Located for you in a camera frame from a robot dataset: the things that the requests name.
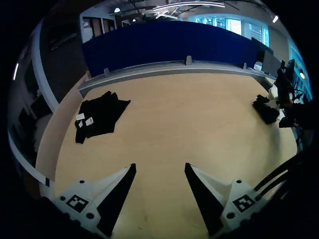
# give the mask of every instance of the crumpled black clothing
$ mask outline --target crumpled black clothing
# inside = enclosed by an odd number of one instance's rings
[[[79,126],[81,120],[75,121],[77,128],[75,142],[83,143],[85,138],[113,133],[116,121],[130,102],[130,100],[119,100],[117,94],[112,94],[111,91],[99,98],[82,102],[79,114],[84,113],[85,119],[82,119],[83,126],[81,128]],[[87,126],[85,121],[91,117],[93,124]]]
[[[257,110],[265,124],[269,125],[276,122],[277,117],[279,116],[279,111],[265,105],[265,103],[268,102],[268,98],[258,95],[257,100],[255,100],[252,105]]]

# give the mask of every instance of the wooden table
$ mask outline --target wooden table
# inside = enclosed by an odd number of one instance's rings
[[[250,76],[154,76],[96,88],[84,100],[108,90],[131,103],[114,133],[83,145],[75,143],[74,116],[59,154],[55,193],[79,178],[94,182],[136,163],[114,239],[207,238],[185,162],[255,186],[296,154],[291,129],[264,124],[253,109],[256,95],[267,92]]]

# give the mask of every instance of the ceiling light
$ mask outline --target ceiling light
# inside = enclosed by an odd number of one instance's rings
[[[155,19],[158,19],[161,15],[160,14],[165,14],[165,13],[167,13],[168,12],[168,10],[166,10],[166,11],[164,11],[164,12],[158,12],[157,14],[157,16],[156,16],[156,18]]]
[[[17,63],[17,64],[16,64],[16,68],[14,69],[14,73],[13,73],[13,80],[15,80],[15,79],[16,79],[18,66],[19,66],[19,63]]]
[[[165,9],[165,8],[189,6],[189,5],[208,5],[208,6],[215,6],[215,7],[221,7],[221,8],[225,7],[223,3],[198,1],[198,2],[178,2],[178,3],[167,4],[167,5],[153,8],[153,10],[157,11],[157,10],[161,10],[161,9]]]
[[[300,76],[301,76],[302,79],[306,78],[305,74],[303,73],[303,70],[300,70]]]
[[[272,22],[275,23],[277,20],[278,20],[278,16],[275,16]]]
[[[161,16],[161,17],[178,19],[177,17],[171,16],[171,15],[166,15],[166,14],[158,14],[158,15]]]

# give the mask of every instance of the black shirt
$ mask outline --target black shirt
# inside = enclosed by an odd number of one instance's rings
[[[82,102],[79,114],[84,113],[85,119],[82,119],[82,127],[79,126],[81,120],[75,121],[77,128],[75,142],[83,143],[86,137],[113,133],[116,121],[130,102],[130,100],[119,100],[117,94],[112,94],[111,91],[99,98]],[[85,121],[91,117],[93,124],[87,126]]]

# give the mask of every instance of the blue partition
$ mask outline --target blue partition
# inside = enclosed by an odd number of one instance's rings
[[[193,60],[254,67],[257,45],[222,28],[193,22],[150,22],[108,32],[82,45],[91,76],[146,63]]]

